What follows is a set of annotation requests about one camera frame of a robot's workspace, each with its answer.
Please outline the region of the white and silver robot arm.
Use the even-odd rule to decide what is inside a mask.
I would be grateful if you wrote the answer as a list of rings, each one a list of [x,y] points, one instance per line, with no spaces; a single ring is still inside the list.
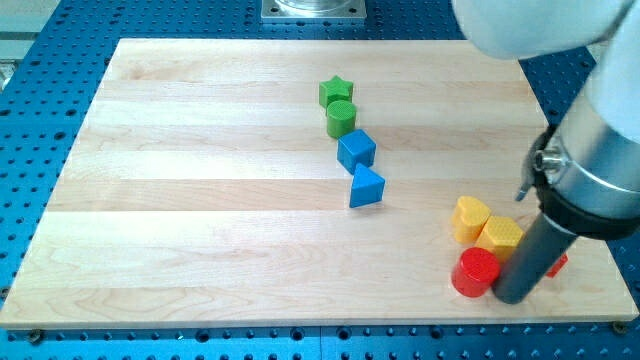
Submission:
[[[545,217],[580,236],[620,239],[639,227],[639,4],[636,1],[455,0],[483,53],[526,59],[603,40],[607,51],[555,130],[523,167]]]

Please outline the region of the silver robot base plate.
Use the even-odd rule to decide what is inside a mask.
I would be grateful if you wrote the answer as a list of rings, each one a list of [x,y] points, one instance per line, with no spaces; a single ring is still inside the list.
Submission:
[[[262,0],[260,16],[267,22],[364,20],[365,0]]]

